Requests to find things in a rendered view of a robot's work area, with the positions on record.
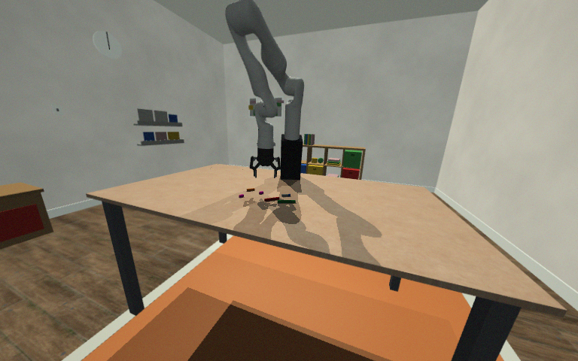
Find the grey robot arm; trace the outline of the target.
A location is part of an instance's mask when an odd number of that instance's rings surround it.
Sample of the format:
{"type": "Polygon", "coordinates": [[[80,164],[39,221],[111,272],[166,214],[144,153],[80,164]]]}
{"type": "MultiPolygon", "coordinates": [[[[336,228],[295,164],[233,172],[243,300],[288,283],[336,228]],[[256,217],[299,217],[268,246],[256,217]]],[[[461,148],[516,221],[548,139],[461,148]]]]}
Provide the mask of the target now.
{"type": "Polygon", "coordinates": [[[284,94],[294,96],[294,100],[285,105],[284,138],[291,141],[298,140],[304,92],[303,79],[289,77],[286,74],[287,60],[254,0],[238,0],[228,4],[225,15],[233,40],[245,64],[253,93],[262,99],[254,106],[258,126],[257,148],[274,148],[273,125],[267,122],[266,117],[275,117],[278,106],[269,89],[266,72],[248,46],[246,35],[252,33],[260,40],[263,64],[277,80],[284,94]]]}

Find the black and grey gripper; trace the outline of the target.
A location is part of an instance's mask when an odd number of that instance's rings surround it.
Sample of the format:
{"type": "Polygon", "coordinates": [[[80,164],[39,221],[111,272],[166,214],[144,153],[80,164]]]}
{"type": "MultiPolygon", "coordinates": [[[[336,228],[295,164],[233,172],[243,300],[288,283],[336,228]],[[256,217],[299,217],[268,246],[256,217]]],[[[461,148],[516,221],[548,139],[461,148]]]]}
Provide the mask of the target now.
{"type": "Polygon", "coordinates": [[[281,169],[281,164],[280,164],[280,157],[275,157],[273,156],[273,150],[272,149],[261,149],[261,148],[257,148],[257,157],[252,156],[251,157],[251,162],[250,162],[250,169],[254,170],[254,177],[257,177],[257,168],[261,165],[261,166],[272,166],[272,168],[274,169],[274,178],[277,177],[277,171],[281,169]],[[253,162],[257,160],[258,163],[253,166],[253,162]],[[275,167],[275,165],[272,163],[273,161],[278,162],[278,167],[275,167]]]}

